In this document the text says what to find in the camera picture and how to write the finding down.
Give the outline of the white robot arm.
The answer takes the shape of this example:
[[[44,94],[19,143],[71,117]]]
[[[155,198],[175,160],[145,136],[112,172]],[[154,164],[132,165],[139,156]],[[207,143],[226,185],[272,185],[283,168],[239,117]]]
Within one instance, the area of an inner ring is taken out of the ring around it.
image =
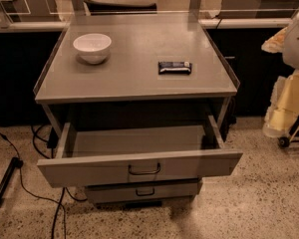
[[[274,84],[263,125],[266,136],[287,136],[299,117],[299,12],[287,27],[266,40],[261,49],[281,53],[283,62],[294,69],[290,76],[279,77]]]

